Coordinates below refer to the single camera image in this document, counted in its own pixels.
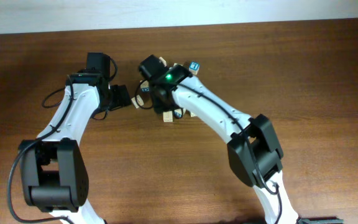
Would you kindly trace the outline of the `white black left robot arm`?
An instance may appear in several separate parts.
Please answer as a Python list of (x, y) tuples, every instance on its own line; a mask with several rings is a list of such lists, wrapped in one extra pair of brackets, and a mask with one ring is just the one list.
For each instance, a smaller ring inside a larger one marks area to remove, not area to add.
[(64, 97), (47, 127), (23, 140), (14, 164), (20, 167), (27, 205), (62, 223), (105, 223), (88, 200), (89, 178), (80, 152), (88, 121), (131, 104), (125, 85), (110, 85), (101, 73), (68, 76)]

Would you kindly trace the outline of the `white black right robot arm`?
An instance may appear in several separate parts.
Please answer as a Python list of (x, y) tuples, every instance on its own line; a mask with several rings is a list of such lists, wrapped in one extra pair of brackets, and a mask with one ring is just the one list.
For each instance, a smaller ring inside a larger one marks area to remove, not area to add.
[(283, 150), (268, 117), (260, 114), (253, 118), (233, 108), (181, 65), (158, 65), (145, 76), (164, 108), (191, 111), (224, 141), (229, 167), (255, 190), (267, 223), (300, 221), (284, 187)]

